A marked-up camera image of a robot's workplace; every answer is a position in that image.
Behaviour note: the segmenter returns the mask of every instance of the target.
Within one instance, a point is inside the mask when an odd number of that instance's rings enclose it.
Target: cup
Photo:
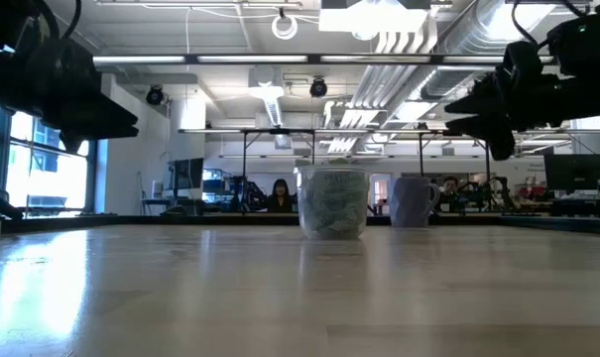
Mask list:
[[[429,189],[434,192],[429,200]],[[429,178],[393,178],[388,190],[393,227],[427,227],[431,210],[440,199],[440,189]]]
[[[356,239],[366,228],[370,172],[351,165],[296,169],[303,234],[311,239]]]

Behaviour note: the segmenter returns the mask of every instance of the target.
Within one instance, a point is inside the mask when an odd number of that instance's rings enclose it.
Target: woman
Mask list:
[[[292,213],[293,204],[289,195],[289,186],[281,178],[273,184],[273,194],[267,199],[269,213]]]

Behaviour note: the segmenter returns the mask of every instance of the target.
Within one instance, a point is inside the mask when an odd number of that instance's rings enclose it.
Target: computer monitor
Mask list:
[[[202,164],[203,159],[169,162],[165,189],[200,188],[200,183],[202,182]]]
[[[597,189],[600,155],[544,155],[548,189]]]

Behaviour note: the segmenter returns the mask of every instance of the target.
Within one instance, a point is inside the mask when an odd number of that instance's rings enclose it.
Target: clear plastic cup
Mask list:
[[[356,239],[366,228],[370,172],[351,165],[297,168],[301,231],[311,239]]]

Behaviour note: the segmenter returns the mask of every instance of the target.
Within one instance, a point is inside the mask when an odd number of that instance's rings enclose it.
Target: person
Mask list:
[[[292,213],[293,203],[289,195],[289,186],[282,178],[273,184],[273,194],[267,199],[267,211],[269,213]]]
[[[458,188],[458,178],[446,177],[442,181],[442,192],[440,193],[440,199],[436,204],[436,211],[442,211],[441,207],[443,204],[449,204],[449,211],[453,210],[453,203],[455,201],[456,189]]]
[[[456,192],[458,188],[458,178],[455,177],[446,177],[442,181],[443,193],[446,195],[452,195]]]

